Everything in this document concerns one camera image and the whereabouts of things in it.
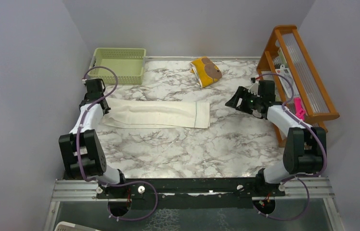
floor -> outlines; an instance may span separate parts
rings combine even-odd
[[[269,121],[224,105],[238,86],[251,85],[257,61],[214,63],[223,77],[204,89],[190,73],[190,61],[148,61],[141,86],[118,86],[110,97],[210,102],[211,125],[208,129],[122,129],[100,124],[98,137],[108,165],[127,178],[249,177],[281,160]]]

cream cloth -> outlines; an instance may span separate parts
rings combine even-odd
[[[117,128],[208,128],[210,103],[129,101],[107,98],[102,123]]]

cable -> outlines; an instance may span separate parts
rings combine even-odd
[[[78,127],[78,130],[77,130],[77,139],[76,139],[76,143],[77,143],[77,157],[78,157],[78,165],[79,165],[79,170],[81,172],[81,175],[82,175],[82,178],[86,181],[86,182],[89,182],[91,180],[94,180],[94,178],[88,178],[86,175],[85,175],[85,171],[84,171],[84,166],[82,165],[82,159],[81,159],[81,150],[80,150],[80,145],[79,145],[79,135],[81,133],[81,129],[82,129],[82,125],[84,123],[84,120],[85,120],[85,117],[87,116],[87,113],[88,111],[94,106],[96,105],[97,103],[99,103],[100,101],[104,100],[106,97],[110,96],[117,88],[117,83],[118,83],[118,79],[117,79],[117,75],[115,74],[115,72],[113,72],[111,69],[107,68],[107,67],[104,67],[104,66],[94,66],[92,68],[90,68],[88,71],[85,72],[84,74],[84,77],[83,79],[86,79],[87,78],[87,75],[88,73],[93,70],[93,69],[96,69],[96,68],[101,68],[101,69],[105,69],[109,72],[111,72],[114,77],[115,77],[115,85],[114,85],[114,88],[106,95],[100,97],[99,99],[97,99],[96,101],[94,101],[93,103],[91,103],[88,108],[84,111],[84,113],[82,114],[82,118],[79,122],[79,127]],[[157,191],[156,191],[156,188],[153,187],[153,185],[149,182],[145,182],[145,181],[132,181],[132,182],[129,182],[129,183],[126,183],[126,184],[119,184],[119,185],[115,185],[115,184],[109,184],[108,182],[102,182],[100,180],[98,180],[98,182],[104,184],[104,185],[109,185],[111,187],[125,187],[125,186],[128,186],[128,185],[131,185],[131,184],[137,184],[137,183],[143,183],[143,184],[147,184],[149,185],[152,190],[154,191],[154,195],[156,197],[156,202],[154,204],[154,207],[152,209],[152,211],[150,213],[148,213],[146,216],[143,216],[141,218],[132,218],[132,219],[129,219],[129,218],[121,218],[121,220],[128,220],[128,221],[137,221],[137,220],[142,220],[142,219],[145,219],[147,217],[149,217],[151,214],[153,214],[153,212],[156,210],[157,208],[157,202],[158,202],[158,196],[157,196]],[[112,214],[109,216],[110,217],[113,217],[113,218],[116,218],[119,220],[119,218],[113,216]]]
[[[286,100],[285,102],[282,103],[282,109],[285,113],[287,113],[294,121],[298,122],[300,125],[302,125],[303,127],[305,127],[310,133],[311,135],[313,136],[313,138],[316,140],[316,143],[318,144],[318,146],[320,147],[321,149],[321,152],[322,152],[322,156],[323,156],[323,167],[322,169],[318,172],[318,173],[315,173],[315,174],[311,174],[311,175],[307,175],[307,174],[296,174],[296,175],[293,175],[293,176],[290,176],[290,177],[287,177],[285,179],[283,179],[281,182],[282,184],[285,184],[286,182],[288,182],[289,180],[292,180],[293,178],[297,178],[297,177],[318,177],[320,176],[325,170],[326,170],[326,167],[327,167],[327,155],[326,155],[326,151],[321,143],[321,141],[319,140],[319,138],[316,136],[316,134],[313,132],[313,130],[308,126],[306,125],[301,119],[297,118],[294,114],[292,114],[289,110],[286,109],[285,105],[287,103],[289,103],[290,101],[293,100],[294,98],[294,88],[292,86],[292,84],[289,82],[289,80],[283,76],[283,75],[280,75],[280,74],[276,74],[276,73],[265,73],[265,74],[261,74],[259,75],[256,79],[259,79],[261,76],[266,76],[266,75],[274,75],[274,76],[279,76],[281,78],[283,78],[289,85],[289,88],[291,89],[291,97]],[[267,218],[270,218],[270,219],[273,219],[273,220],[280,220],[280,221],[290,221],[290,220],[295,220],[295,219],[298,219],[298,218],[301,218],[307,211],[308,209],[308,206],[309,206],[309,203],[310,203],[310,195],[309,195],[309,190],[306,186],[306,184],[299,178],[297,178],[298,181],[300,181],[303,186],[305,187],[306,189],[306,194],[308,195],[307,196],[307,202],[306,202],[306,206],[305,208],[303,209],[303,211],[293,217],[293,218],[276,218],[276,217],[273,217],[273,216],[269,216],[267,214],[264,214],[264,213],[261,213],[256,207],[255,209],[258,210],[258,213],[261,214],[262,216],[265,216]]]

pink object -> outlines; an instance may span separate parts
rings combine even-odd
[[[297,98],[294,98],[294,102],[295,102],[295,110],[296,110],[295,115],[299,119],[304,120],[306,111],[302,107],[302,100],[299,97],[297,97]]]

wooden frame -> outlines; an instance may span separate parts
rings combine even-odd
[[[299,74],[298,70],[295,67],[295,63],[289,53],[288,47],[286,46],[286,43],[283,39],[283,35],[286,34],[293,34],[297,45],[300,49],[301,55],[303,56],[310,73],[314,79],[314,82],[323,98],[323,101],[326,105],[326,108],[328,109],[327,112],[315,112],[311,107],[311,102],[308,98],[308,93],[305,90],[305,87],[303,85],[303,79],[301,75]],[[305,122],[309,124],[313,124],[319,127],[324,128],[326,127],[324,125],[324,121],[326,120],[333,120],[339,118],[339,113],[336,111],[336,108],[334,107],[332,101],[330,100],[329,94],[326,91],[326,88],[324,87],[318,72],[316,71],[316,68],[310,59],[310,56],[308,54],[308,51],[305,48],[305,45],[303,44],[302,39],[299,36],[299,33],[297,31],[297,27],[295,25],[284,25],[284,26],[276,26],[271,36],[268,40],[268,43],[264,49],[264,52],[261,56],[261,59],[259,60],[258,66],[257,66],[257,72],[259,74],[262,74],[263,71],[271,71],[273,73],[276,72],[275,66],[274,66],[274,58],[278,57],[278,50],[281,48],[283,55],[285,56],[286,62],[289,66],[289,69],[291,71],[292,77],[295,81],[296,87],[298,89],[300,98],[302,99],[302,103],[304,105],[304,108],[306,110],[307,116],[305,118]],[[275,81],[275,85],[277,87],[277,90],[279,92],[279,96],[281,100],[284,102],[286,101],[286,95],[283,91],[283,87],[281,84],[281,81],[277,76],[273,77]],[[278,139],[278,144],[280,147],[284,147],[285,140],[284,137],[282,137],[281,132],[279,131],[278,127],[274,125],[276,138]]]

